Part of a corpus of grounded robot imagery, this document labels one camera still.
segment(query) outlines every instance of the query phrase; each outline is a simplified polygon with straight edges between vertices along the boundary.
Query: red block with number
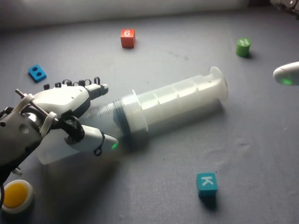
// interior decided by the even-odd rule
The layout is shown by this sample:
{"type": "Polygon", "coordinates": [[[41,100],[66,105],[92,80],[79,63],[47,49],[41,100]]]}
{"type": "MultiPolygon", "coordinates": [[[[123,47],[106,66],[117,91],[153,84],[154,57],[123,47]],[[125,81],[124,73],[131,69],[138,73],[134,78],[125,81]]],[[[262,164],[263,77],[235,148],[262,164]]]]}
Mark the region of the red block with number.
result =
{"type": "Polygon", "coordinates": [[[123,48],[133,48],[135,45],[135,30],[123,29],[121,31],[121,46],[123,48]]]}

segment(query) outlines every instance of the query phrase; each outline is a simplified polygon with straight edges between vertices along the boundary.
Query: blue block with holes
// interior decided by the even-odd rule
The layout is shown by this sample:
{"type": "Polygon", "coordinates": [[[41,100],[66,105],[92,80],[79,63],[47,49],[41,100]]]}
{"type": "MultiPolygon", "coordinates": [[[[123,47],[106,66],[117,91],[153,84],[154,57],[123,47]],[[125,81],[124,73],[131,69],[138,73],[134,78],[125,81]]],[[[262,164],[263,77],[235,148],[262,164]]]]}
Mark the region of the blue block with holes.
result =
{"type": "Polygon", "coordinates": [[[199,197],[214,196],[218,190],[215,173],[200,173],[196,177],[199,197]]]}
{"type": "Polygon", "coordinates": [[[36,83],[39,83],[47,77],[41,67],[39,67],[37,64],[28,69],[28,72],[36,83]]]}

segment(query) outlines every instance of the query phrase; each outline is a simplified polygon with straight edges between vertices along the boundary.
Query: robotic arm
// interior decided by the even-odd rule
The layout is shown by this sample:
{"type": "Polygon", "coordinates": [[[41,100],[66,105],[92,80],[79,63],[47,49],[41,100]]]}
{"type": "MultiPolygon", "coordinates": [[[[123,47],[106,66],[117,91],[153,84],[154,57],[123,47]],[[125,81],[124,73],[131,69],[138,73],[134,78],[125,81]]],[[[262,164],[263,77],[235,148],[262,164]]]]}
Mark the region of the robotic arm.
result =
{"type": "Polygon", "coordinates": [[[88,86],[84,82],[77,86],[58,83],[55,88],[45,87],[34,96],[16,90],[21,102],[0,114],[0,185],[10,172],[20,172],[19,164],[40,145],[51,129],[63,129],[69,135],[66,144],[81,152],[94,151],[96,156],[102,149],[118,143],[112,136],[81,125],[78,120],[90,107],[91,100],[108,92],[107,85],[98,83],[96,79],[88,86]]]}

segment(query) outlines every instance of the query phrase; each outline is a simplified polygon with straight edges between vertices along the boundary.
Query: number 9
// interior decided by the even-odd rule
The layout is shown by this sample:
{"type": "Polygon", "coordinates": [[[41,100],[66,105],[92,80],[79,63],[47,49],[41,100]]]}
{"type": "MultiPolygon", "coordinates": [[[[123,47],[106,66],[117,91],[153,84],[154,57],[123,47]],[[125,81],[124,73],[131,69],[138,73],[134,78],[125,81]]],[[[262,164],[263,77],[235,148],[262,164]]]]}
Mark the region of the number 9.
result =
{"type": "Polygon", "coordinates": [[[124,33],[124,35],[125,35],[125,36],[130,36],[130,31],[129,31],[129,30],[126,30],[125,33],[124,33]]]}

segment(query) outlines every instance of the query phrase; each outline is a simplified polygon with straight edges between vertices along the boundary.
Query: translucent plastic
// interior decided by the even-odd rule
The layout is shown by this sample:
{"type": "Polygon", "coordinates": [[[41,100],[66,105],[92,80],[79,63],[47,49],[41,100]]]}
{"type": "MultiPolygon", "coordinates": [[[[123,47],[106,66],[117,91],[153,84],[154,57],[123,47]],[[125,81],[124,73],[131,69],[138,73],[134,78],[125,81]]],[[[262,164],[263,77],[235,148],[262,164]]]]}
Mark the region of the translucent plastic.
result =
{"type": "MultiPolygon", "coordinates": [[[[212,111],[215,103],[227,97],[226,80],[217,67],[212,67],[207,76],[195,76],[140,95],[133,91],[121,100],[91,108],[80,122],[119,140],[129,135],[131,140],[144,142],[161,130],[196,120],[201,111],[212,111]]],[[[38,150],[42,163],[78,152],[64,142],[63,135],[54,131],[46,136],[38,150]]]]}

